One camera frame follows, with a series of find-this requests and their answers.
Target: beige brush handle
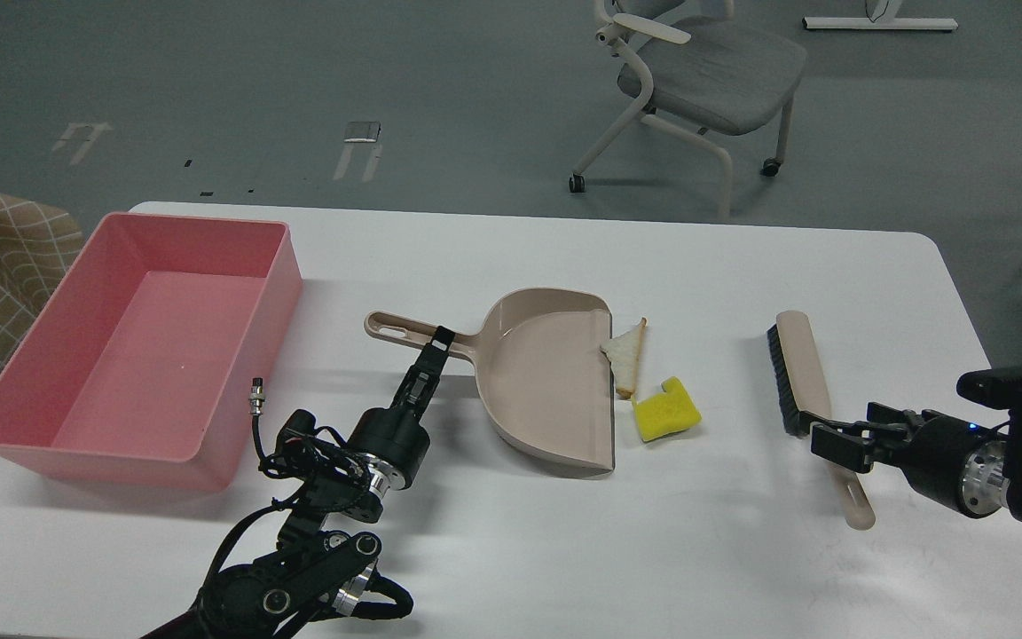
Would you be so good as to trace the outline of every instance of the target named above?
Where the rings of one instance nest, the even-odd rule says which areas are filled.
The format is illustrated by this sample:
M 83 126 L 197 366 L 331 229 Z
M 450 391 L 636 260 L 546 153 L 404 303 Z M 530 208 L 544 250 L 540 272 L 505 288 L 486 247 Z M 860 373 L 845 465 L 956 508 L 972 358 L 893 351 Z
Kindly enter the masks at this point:
M 795 396 L 795 405 L 799 410 L 810 410 L 811 413 L 829 419 L 831 394 L 827 390 L 827 377 L 823 373 L 823 362 L 819 359 L 815 333 L 810 331 L 810 319 L 799 311 L 784 311 L 776 316 L 776 328 L 779 331 L 779 344 L 783 348 L 783 364 L 787 367 L 791 395 Z M 854 470 L 843 468 L 834 461 L 824 462 L 843 506 L 847 524 L 854 530 L 873 528 L 877 517 L 858 475 Z
M 412 348 L 425 347 L 436 333 L 436 326 L 381 311 L 374 311 L 366 315 L 365 328 L 366 333 L 372 338 Z M 471 361 L 474 364 L 475 351 L 471 345 L 473 338 L 473 335 L 458 333 L 457 339 L 452 340 L 447 350 L 449 357 Z

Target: chair armrest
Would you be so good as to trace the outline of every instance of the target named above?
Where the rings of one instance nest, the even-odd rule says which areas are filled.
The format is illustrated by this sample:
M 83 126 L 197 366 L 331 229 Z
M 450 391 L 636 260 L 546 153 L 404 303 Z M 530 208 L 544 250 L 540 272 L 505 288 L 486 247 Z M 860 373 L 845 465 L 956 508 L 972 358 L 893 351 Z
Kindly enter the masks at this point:
M 644 33 L 645 36 L 656 37 L 657 40 L 664 40 L 671 44 L 685 44 L 692 40 L 692 34 L 670 28 L 666 24 L 658 24 L 648 17 L 636 16 L 633 13 L 613 13 L 613 24 L 629 31 Z

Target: beige dustpan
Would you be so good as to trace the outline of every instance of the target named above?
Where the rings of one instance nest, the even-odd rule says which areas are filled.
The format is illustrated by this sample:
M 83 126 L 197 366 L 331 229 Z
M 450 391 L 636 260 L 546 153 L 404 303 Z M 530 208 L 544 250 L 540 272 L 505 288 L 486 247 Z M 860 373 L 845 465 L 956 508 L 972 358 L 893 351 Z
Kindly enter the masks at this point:
M 431 324 L 370 313 L 366 332 L 423 348 Z M 479 397 L 511 446 L 541 460 L 613 469 L 613 398 L 599 347 L 611 336 L 599 296 L 522 288 L 499 300 L 474 335 L 458 333 L 449 355 L 471 361 Z

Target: screw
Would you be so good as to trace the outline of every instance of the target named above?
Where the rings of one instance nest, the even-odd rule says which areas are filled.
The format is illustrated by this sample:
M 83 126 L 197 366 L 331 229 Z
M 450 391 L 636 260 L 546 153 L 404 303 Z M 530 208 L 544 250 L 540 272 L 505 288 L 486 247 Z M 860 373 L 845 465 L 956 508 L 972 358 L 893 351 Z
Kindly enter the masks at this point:
M 267 590 L 263 595 L 263 609 L 273 615 L 285 613 L 291 607 L 291 595 L 289 592 L 279 589 Z
M 363 555 L 372 555 L 376 553 L 378 548 L 377 538 L 371 535 L 365 535 L 365 537 L 358 538 L 358 553 Z

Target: brush bristles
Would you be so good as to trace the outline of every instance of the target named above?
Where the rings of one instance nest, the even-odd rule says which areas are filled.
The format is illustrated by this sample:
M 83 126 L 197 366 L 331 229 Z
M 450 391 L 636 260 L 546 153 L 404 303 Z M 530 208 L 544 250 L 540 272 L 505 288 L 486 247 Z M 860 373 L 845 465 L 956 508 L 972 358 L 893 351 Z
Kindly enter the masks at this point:
M 783 429 L 790 436 L 805 436 L 806 433 L 799 427 L 799 408 L 795 403 L 795 393 L 791 390 L 790 376 L 787 375 L 783 345 L 779 344 L 779 326 L 772 326 L 768 330 L 768 348 L 771 350 L 771 366 L 776 369 L 776 387 L 779 392 L 779 410 L 783 413 Z

